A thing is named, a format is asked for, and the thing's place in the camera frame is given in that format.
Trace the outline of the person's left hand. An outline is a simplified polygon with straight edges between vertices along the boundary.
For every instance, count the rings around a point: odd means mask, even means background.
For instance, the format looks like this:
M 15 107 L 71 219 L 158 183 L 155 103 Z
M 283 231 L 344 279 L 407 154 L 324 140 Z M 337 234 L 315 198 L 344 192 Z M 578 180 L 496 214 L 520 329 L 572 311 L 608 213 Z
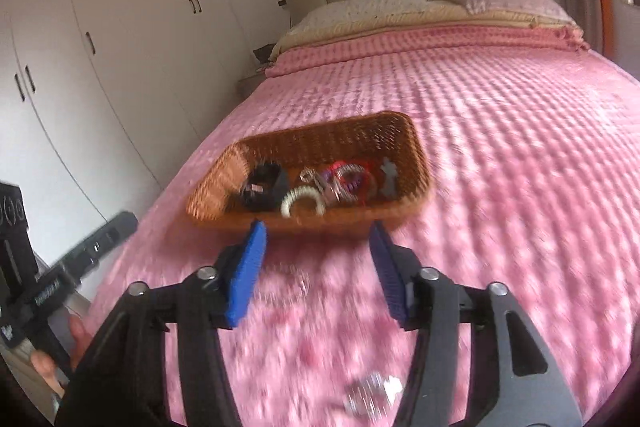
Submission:
M 52 317 L 52 324 L 47 323 L 42 339 L 44 350 L 32 350 L 29 361 L 53 394 L 62 399 L 67 386 L 62 377 L 66 373 L 58 368 L 58 362 L 63 361 L 69 369 L 76 369 L 92 341 L 92 336 L 77 314 L 62 313 Z

